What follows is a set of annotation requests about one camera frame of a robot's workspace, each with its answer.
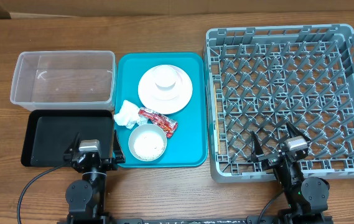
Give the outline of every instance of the wood grain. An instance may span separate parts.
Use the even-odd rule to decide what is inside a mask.
[[[354,11],[352,0],[0,0],[14,16],[153,16],[252,12]]]
[[[203,53],[214,27],[349,23],[354,12],[223,14],[179,17],[94,17],[0,21],[0,223],[16,222],[25,184],[42,168],[20,163],[29,112],[9,102],[18,55],[35,50],[112,50],[117,61],[130,52]],[[39,179],[22,204],[23,223],[55,223],[67,215],[65,190],[80,178],[67,168]],[[332,180],[326,215],[354,223],[354,180]],[[184,169],[120,169],[108,174],[106,208],[116,218],[238,218],[255,215],[279,190],[275,182],[218,184],[207,160]],[[268,214],[285,207],[281,197]]]

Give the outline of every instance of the white bowl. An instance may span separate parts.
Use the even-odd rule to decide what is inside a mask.
[[[132,131],[128,139],[128,148],[131,154],[140,161],[149,162],[160,158],[166,147],[167,137],[165,132],[155,124],[138,126]]]
[[[177,71],[169,65],[160,65],[153,70],[153,78],[160,90],[170,91],[177,81]]]
[[[190,77],[181,68],[167,65],[177,72],[177,81],[170,91],[162,91],[154,81],[153,70],[158,65],[145,72],[138,84],[138,96],[142,104],[161,114],[172,114],[182,110],[190,101],[193,85]]]

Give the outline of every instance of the red wrapper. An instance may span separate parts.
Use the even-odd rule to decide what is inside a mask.
[[[140,108],[138,114],[149,118],[153,124],[159,126],[165,132],[167,138],[171,138],[174,134],[174,131],[178,127],[178,122],[170,119],[163,114],[159,114],[158,112],[147,109],[147,108]]]

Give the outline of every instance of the small white bowl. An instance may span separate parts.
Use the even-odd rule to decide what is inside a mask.
[[[173,89],[177,81],[177,71],[169,65],[160,65],[153,70],[154,83],[163,91]]]
[[[150,137],[153,141],[158,140],[158,144],[161,144],[160,143],[160,139],[161,139],[164,145],[161,152],[157,153],[156,155],[154,155],[153,158],[150,159],[145,159],[137,155],[136,149],[134,148],[137,139],[138,141],[142,141],[142,139],[140,140],[140,138],[145,138],[145,137],[147,138]],[[156,145],[156,143],[151,141],[149,142],[149,145],[147,147],[150,147],[150,145],[154,146]],[[140,161],[144,161],[144,162],[150,162],[160,158],[160,156],[163,155],[166,147],[167,147],[167,137],[165,136],[165,132],[163,131],[163,129],[161,129],[155,124],[143,124],[141,126],[138,126],[136,129],[134,129],[134,131],[132,131],[128,139],[128,148],[131,154],[136,159],[139,159]]]

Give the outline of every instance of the plastic dish rack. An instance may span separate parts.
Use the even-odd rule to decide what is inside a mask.
[[[215,181],[274,180],[248,162],[250,131],[267,154],[288,138],[286,121],[312,139],[305,177],[354,178],[352,27],[210,29],[204,58]]]

